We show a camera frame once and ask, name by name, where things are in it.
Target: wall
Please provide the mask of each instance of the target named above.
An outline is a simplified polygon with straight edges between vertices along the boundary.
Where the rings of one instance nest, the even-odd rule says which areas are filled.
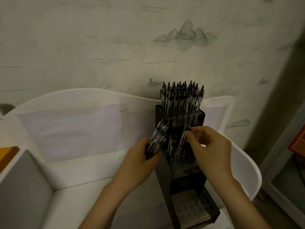
[[[304,9],[305,0],[0,0],[0,103],[81,87],[157,99],[162,81],[195,80],[205,98],[236,97],[225,134],[244,147]]]

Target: hand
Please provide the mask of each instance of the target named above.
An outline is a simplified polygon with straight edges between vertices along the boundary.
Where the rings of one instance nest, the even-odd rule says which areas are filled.
[[[230,140],[208,126],[192,127],[190,131],[185,131],[185,135],[200,169],[214,188],[222,188],[224,180],[234,180]]]
[[[160,161],[161,152],[146,160],[144,152],[147,143],[148,139],[143,138],[136,146],[128,150],[123,163],[112,180],[117,182],[126,194],[141,185]]]

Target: metal organizer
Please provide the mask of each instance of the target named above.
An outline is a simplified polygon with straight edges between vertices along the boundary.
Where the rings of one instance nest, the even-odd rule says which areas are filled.
[[[205,113],[200,110],[196,122],[193,122],[191,126],[202,125],[204,117]],[[161,106],[157,105],[156,126],[162,118],[165,118],[164,113]],[[170,127],[167,132],[181,135],[183,126]],[[169,157],[167,148],[168,138],[163,146],[164,155],[155,170],[173,227],[199,229],[214,223],[220,211],[204,187],[206,177],[196,162],[192,148],[186,143],[183,148],[184,155],[178,159],[174,158],[175,151]]]

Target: left hand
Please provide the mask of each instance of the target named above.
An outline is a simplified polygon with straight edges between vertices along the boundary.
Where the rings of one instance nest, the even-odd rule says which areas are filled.
[[[160,161],[161,152],[146,160],[144,152],[147,143],[148,139],[143,138],[136,146],[128,150],[123,163],[112,180],[112,182],[119,184],[126,194],[148,179]]]

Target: orange box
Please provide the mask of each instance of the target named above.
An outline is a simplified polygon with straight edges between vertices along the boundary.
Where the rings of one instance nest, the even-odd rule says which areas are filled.
[[[288,149],[305,157],[305,125],[303,125],[301,130],[290,143]]]
[[[0,173],[18,153],[18,147],[0,148]]]

